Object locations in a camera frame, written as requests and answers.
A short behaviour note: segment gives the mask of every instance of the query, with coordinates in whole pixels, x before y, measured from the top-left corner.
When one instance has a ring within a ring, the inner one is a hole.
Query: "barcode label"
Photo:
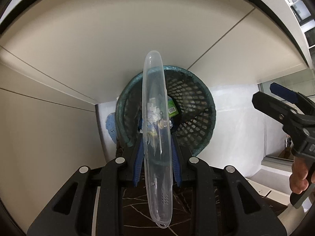
[[[176,108],[175,108],[175,107],[169,108],[169,113],[173,113],[173,112],[175,112],[175,111],[176,111]]]

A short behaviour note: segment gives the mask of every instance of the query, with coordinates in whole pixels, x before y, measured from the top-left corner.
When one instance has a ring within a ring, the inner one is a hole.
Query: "mesh basket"
[[[212,137],[215,126],[215,105],[206,85],[193,73],[174,66],[164,66],[167,95],[179,114],[173,117],[171,133],[179,145],[187,146],[193,155],[199,154]],[[116,129],[123,147],[133,146],[142,119],[142,77],[135,76],[120,95],[115,112]]]

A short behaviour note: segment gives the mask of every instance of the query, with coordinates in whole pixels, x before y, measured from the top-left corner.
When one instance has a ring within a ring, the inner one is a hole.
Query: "green package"
[[[167,104],[169,108],[169,117],[172,118],[175,115],[178,115],[178,111],[176,109],[176,106],[174,104],[174,101],[171,97],[167,96]]]

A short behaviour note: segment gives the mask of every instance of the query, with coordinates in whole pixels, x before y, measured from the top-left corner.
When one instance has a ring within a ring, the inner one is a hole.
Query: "white container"
[[[145,184],[152,220],[169,226],[173,213],[173,171],[167,92],[162,58],[151,51],[145,58],[142,118]]]

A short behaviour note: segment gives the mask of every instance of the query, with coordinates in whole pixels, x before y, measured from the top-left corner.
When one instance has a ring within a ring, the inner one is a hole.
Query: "finger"
[[[312,183],[315,183],[315,172],[314,172],[313,175],[312,175],[311,182],[312,182]]]
[[[292,173],[295,174],[300,180],[303,180],[307,177],[308,167],[305,163],[305,159],[294,157]]]
[[[292,174],[289,179],[290,188],[292,192],[300,194],[308,187],[308,181],[306,179],[300,180],[296,175]]]

